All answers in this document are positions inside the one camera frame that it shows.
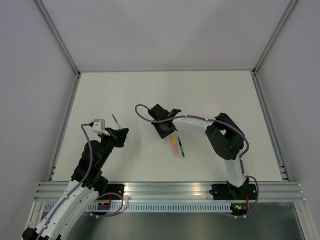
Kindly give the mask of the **green fineliner pen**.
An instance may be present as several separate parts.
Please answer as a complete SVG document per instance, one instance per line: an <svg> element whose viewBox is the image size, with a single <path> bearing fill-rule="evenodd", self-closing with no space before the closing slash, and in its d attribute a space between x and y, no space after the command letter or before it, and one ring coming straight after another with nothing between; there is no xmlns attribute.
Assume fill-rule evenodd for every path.
<svg viewBox="0 0 320 240"><path fill-rule="evenodd" d="M185 152L184 152L184 149L183 149L183 146L182 146L182 142L181 142L181 139L179 137L177 137L177 140L178 140L178 145L179 145L179 148L180 148L180 152L181 152L181 155L183 158L185 158Z"/></svg>

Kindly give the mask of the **orange highlighter marker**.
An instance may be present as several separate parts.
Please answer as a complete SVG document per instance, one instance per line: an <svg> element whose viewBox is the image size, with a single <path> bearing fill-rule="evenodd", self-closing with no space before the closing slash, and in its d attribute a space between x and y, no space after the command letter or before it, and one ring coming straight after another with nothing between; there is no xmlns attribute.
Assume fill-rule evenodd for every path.
<svg viewBox="0 0 320 240"><path fill-rule="evenodd" d="M180 152L177 144L172 145L173 157L175 160L180 158Z"/></svg>

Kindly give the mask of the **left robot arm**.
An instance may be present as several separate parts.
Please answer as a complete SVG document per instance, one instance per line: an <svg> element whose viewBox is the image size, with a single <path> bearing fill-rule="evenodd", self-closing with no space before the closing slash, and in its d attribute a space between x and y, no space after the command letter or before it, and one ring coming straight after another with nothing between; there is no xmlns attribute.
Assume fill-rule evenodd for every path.
<svg viewBox="0 0 320 240"><path fill-rule="evenodd" d="M111 195L124 202L121 192L109 190L102 167L113 149L124 146L128 132L128 128L107 127L98 133L99 141L87 141L62 196L40 223L24 230L24 240L65 240L93 201Z"/></svg>

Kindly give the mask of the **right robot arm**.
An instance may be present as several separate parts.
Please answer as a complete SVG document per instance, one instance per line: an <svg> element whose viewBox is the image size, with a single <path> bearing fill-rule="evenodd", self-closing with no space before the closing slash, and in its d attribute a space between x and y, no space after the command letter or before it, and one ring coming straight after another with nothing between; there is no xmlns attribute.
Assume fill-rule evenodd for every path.
<svg viewBox="0 0 320 240"><path fill-rule="evenodd" d="M247 139L238 126L225 114L213 119L183 114L180 109L168 111L159 104L148 110L151 124L163 139L175 131L192 131L207 137L214 152L224 160L227 181L211 185L214 200L256 200L257 187L245 176L241 157L246 153Z"/></svg>

